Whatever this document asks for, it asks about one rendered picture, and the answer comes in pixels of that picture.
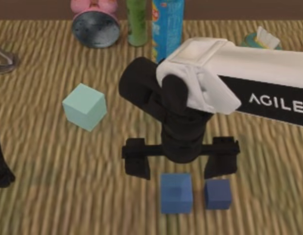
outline teal tissue box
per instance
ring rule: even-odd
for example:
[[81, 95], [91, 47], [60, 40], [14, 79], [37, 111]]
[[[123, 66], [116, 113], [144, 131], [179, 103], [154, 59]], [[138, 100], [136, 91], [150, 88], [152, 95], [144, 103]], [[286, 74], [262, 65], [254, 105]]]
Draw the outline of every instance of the teal tissue box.
[[107, 114], [105, 95], [84, 84], [79, 84], [63, 101], [68, 121], [92, 131]]
[[[245, 40], [242, 42], [241, 47], [255, 47], [255, 48], [264, 48], [262, 45], [255, 41], [257, 33], [251, 33], [245, 37]], [[277, 46], [275, 50], [282, 50], [280, 46]]]

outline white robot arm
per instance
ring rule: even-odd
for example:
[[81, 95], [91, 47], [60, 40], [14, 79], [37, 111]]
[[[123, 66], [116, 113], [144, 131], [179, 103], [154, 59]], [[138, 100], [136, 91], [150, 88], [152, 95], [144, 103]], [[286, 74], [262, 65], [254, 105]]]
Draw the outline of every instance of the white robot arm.
[[234, 111], [303, 126], [303, 52], [237, 47], [226, 39], [192, 38], [157, 68], [187, 84], [187, 106]]

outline blue cube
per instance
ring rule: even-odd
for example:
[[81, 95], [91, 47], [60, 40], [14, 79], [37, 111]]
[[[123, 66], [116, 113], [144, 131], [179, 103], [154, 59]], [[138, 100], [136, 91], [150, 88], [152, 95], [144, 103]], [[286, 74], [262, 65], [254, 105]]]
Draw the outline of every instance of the blue cube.
[[190, 213], [193, 193], [190, 174], [161, 175], [161, 213]]
[[63, 101], [68, 121], [92, 131], [107, 113], [103, 93], [84, 84], [79, 84]]
[[229, 180], [208, 180], [205, 185], [207, 210], [227, 210], [232, 203]]

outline mint green cube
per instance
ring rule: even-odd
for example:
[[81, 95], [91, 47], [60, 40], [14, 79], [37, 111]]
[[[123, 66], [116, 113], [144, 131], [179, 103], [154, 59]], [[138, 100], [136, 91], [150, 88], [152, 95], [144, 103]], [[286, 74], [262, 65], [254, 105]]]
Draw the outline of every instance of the mint green cube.
[[103, 93], [80, 83], [63, 101], [68, 121], [92, 131], [107, 114]]

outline pink toy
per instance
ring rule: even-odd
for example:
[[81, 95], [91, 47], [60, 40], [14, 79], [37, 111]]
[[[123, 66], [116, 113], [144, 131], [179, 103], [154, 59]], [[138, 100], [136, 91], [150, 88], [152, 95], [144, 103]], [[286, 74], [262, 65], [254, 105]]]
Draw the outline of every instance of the pink toy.
[[116, 0], [71, 0], [73, 18], [72, 32], [77, 40], [91, 48], [103, 48], [113, 45], [119, 38], [120, 26], [115, 12]]

